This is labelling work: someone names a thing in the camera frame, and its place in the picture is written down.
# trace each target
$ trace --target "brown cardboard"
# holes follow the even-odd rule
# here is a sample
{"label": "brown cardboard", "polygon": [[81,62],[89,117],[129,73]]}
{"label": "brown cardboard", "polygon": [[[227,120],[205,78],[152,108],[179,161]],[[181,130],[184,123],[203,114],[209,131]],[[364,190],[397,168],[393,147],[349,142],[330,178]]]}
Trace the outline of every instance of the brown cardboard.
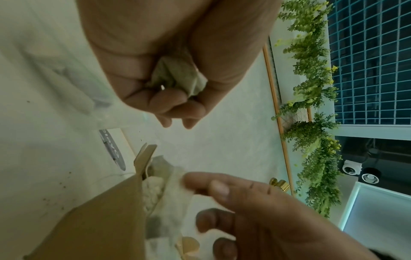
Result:
{"label": "brown cardboard", "polygon": [[136,174],[68,212],[28,260],[145,260],[142,173],[156,145],[137,155]]}

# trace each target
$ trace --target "window grid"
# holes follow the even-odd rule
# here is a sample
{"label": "window grid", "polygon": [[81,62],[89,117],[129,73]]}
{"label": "window grid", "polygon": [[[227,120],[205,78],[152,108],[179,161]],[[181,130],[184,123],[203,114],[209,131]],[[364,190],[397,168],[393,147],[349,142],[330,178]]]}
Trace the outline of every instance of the window grid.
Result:
{"label": "window grid", "polygon": [[411,125],[411,0],[331,0],[337,121]]}

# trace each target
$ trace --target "hand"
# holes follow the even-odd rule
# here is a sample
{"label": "hand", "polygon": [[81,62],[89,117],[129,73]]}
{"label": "hand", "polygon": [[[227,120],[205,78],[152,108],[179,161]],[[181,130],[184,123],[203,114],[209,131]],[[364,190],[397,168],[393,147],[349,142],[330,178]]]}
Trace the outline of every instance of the hand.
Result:
{"label": "hand", "polygon": [[208,209],[197,215],[199,232],[218,229],[236,238],[215,241],[218,260],[377,260],[279,188],[217,173],[188,173],[184,184],[232,211]]}
{"label": "hand", "polygon": [[[164,127],[182,118],[188,129],[244,77],[280,5],[281,0],[77,0],[86,37],[120,99],[155,114]],[[195,101],[179,89],[143,87],[176,39],[208,79]]]}

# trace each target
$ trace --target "gold object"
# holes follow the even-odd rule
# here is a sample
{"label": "gold object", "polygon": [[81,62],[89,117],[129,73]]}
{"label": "gold object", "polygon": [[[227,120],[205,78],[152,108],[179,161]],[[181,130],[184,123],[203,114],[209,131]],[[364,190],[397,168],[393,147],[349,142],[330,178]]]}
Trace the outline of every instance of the gold object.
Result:
{"label": "gold object", "polygon": [[269,184],[274,187],[279,187],[283,192],[286,192],[290,188],[290,184],[283,179],[278,181],[276,178],[271,178]]}

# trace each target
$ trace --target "green plant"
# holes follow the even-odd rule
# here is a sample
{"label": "green plant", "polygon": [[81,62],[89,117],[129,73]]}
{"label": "green plant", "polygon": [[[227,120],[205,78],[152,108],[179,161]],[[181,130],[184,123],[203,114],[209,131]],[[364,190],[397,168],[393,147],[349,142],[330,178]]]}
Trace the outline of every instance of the green plant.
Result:
{"label": "green plant", "polygon": [[338,126],[332,121],[334,115],[324,116],[316,113],[312,122],[297,122],[284,134],[290,142],[294,140],[293,150],[304,154],[303,170],[298,174],[296,193],[301,195],[302,186],[309,184],[306,203],[325,217],[330,208],[340,203],[340,192],[336,187],[338,161],[341,148],[338,141],[331,138],[329,129]]}
{"label": "green plant", "polygon": [[324,47],[327,27],[325,16],[332,5],[318,0],[289,0],[282,4],[282,8],[279,19],[292,20],[288,30],[300,32],[297,38],[289,41],[289,47],[283,52],[293,54],[292,57],[297,60],[294,74],[305,76],[307,80],[293,89],[294,96],[301,96],[303,100],[284,104],[272,120],[286,113],[296,113],[301,108],[317,108],[323,104],[323,98],[335,100],[337,96],[336,88],[332,86],[332,73],[338,68],[327,66],[329,50]]}

